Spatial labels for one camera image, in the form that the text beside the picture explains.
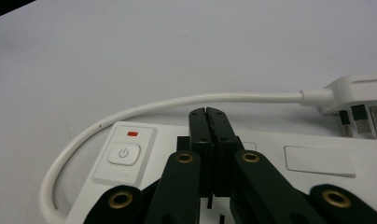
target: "power strip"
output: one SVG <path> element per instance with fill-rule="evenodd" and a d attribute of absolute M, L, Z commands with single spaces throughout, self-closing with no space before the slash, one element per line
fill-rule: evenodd
<path fill-rule="evenodd" d="M 347 189 L 377 211 L 377 140 L 235 131 L 248 150 L 265 155 L 296 189 L 332 184 Z M 134 122 L 113 125 L 66 223 L 83 223 L 108 189 L 117 185 L 144 189 L 161 177 L 177 136 L 189 128 Z M 234 223 L 228 198 L 202 199 L 200 223 Z"/>

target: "plug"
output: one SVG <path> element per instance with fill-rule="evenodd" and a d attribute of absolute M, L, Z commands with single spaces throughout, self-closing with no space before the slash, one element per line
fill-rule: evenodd
<path fill-rule="evenodd" d="M 342 77 L 324 89 L 301 91 L 301 94 L 302 105 L 319 106 L 324 115 L 340 113 L 344 126 L 347 124 L 345 112 L 352 110 L 359 133 L 371 132 L 366 110 L 369 107 L 377 133 L 377 74 Z"/>

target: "white table surface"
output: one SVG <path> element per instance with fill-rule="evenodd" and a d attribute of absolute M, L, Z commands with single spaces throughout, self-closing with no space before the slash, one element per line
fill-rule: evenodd
<path fill-rule="evenodd" d="M 93 122 L 211 92 L 297 92 L 377 73 L 377 1 L 38 0 L 0 17 L 0 223 L 44 223 L 41 180 Z M 341 136 L 299 105 L 212 105 L 234 128 Z M 186 125 L 200 105 L 132 121 Z M 108 129 L 63 170 L 68 212 Z"/>

